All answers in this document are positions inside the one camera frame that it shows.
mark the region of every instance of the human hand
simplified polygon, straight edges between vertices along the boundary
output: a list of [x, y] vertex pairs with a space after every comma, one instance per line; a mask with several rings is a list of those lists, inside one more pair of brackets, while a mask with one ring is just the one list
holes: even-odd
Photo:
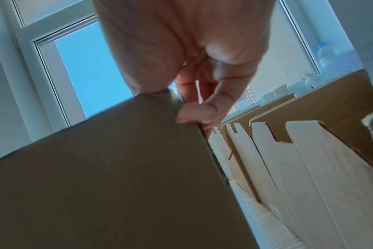
[[[177, 122], [207, 138], [241, 97], [268, 49], [275, 0], [94, 0], [125, 82], [135, 93], [175, 80]], [[198, 103], [196, 81], [203, 103]]]

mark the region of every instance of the water bottle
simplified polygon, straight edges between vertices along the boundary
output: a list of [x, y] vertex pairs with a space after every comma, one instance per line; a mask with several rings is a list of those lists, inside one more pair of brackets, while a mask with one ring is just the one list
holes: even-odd
[[335, 56], [334, 50], [327, 43], [324, 42], [318, 46], [318, 59], [322, 66], [321, 73], [324, 82], [330, 80], [335, 74], [331, 60]]

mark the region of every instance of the clear plastic bottle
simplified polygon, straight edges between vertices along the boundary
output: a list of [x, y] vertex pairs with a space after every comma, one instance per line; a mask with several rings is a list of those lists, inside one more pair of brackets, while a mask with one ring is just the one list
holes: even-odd
[[327, 43], [324, 42], [318, 46], [318, 59], [323, 69], [321, 72], [322, 79], [325, 82], [335, 75], [331, 60], [335, 56], [334, 50]]

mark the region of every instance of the window pane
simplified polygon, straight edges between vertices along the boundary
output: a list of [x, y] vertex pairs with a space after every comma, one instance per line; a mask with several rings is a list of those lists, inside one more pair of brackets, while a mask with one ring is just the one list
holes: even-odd
[[132, 97], [99, 22], [55, 40], [55, 45], [86, 117]]
[[65, 9], [82, 0], [14, 0], [25, 25]]

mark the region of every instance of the sky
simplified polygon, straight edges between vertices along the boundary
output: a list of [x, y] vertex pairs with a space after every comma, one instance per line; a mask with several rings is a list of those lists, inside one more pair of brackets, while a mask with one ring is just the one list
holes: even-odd
[[132, 97], [99, 22], [59, 38], [55, 44], [86, 117]]

